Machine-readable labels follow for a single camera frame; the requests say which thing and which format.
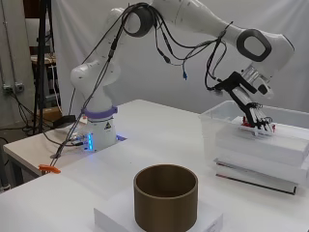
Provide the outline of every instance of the clear plastic bin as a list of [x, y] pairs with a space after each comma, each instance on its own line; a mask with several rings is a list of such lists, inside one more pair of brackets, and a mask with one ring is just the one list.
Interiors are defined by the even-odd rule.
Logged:
[[206, 157], [214, 160], [231, 151], [294, 167], [303, 165], [309, 153], [309, 114], [270, 106], [262, 110], [276, 125], [275, 133], [257, 133], [257, 129], [242, 126], [244, 113], [234, 101], [201, 114]]

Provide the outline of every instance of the white wall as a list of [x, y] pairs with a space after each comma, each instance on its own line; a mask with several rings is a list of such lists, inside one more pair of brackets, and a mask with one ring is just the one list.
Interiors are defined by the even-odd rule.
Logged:
[[[22, 0], [3, 0], [8, 21], [9, 40], [12, 47], [16, 80], [25, 85], [24, 93], [18, 95], [21, 102], [28, 107], [33, 105], [34, 86], [27, 41], [25, 18]], [[0, 59], [2, 63], [4, 82], [14, 86], [13, 71], [9, 55], [9, 46], [0, 8]], [[20, 121], [17, 104], [10, 97], [5, 97], [0, 88], [0, 126], [7, 126]]]
[[[240, 27], [259, 28], [283, 33], [295, 45], [295, 57], [271, 81], [275, 98], [261, 103], [309, 112], [309, 2], [307, 0], [202, 0], [214, 13], [226, 21], [233, 20]], [[53, 1], [54, 33], [63, 107], [68, 112], [72, 86], [70, 70], [78, 66], [92, 50], [108, 12], [115, 7], [127, 6], [124, 0], [55, 0]], [[175, 37], [184, 44], [196, 44], [213, 39], [209, 36], [189, 34], [171, 26]], [[115, 104], [143, 99], [171, 105], [194, 112], [229, 99], [207, 92], [204, 86], [206, 61], [211, 50], [187, 63], [188, 80], [183, 80], [181, 68], [169, 66], [155, 50], [155, 36], [127, 38], [121, 51], [122, 76], [107, 92]], [[176, 49], [185, 55], [182, 49]], [[219, 66], [217, 75], [228, 77], [250, 62], [229, 46], [228, 54]], [[76, 97], [73, 112], [83, 102]]]

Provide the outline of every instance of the blue light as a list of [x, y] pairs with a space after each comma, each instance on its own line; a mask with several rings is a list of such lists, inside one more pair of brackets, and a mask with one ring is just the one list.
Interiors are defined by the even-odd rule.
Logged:
[[89, 150], [92, 151], [93, 150], [93, 141], [92, 141], [92, 137], [90, 134], [88, 134], [88, 144], [89, 144]]

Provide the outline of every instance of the white table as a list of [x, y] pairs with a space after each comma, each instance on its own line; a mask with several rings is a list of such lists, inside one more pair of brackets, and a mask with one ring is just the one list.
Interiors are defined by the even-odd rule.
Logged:
[[200, 200], [225, 213], [224, 232], [308, 231], [308, 190], [291, 196], [214, 176], [197, 114], [133, 101], [120, 106], [115, 125], [127, 141], [0, 195], [1, 231], [97, 232], [94, 208], [157, 163], [197, 174]]

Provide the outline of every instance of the brown cylinder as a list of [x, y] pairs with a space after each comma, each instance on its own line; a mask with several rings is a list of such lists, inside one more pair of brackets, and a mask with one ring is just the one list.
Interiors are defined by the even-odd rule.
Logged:
[[196, 222], [198, 179], [176, 165], [156, 165], [134, 178], [137, 224], [147, 232], [184, 232]]

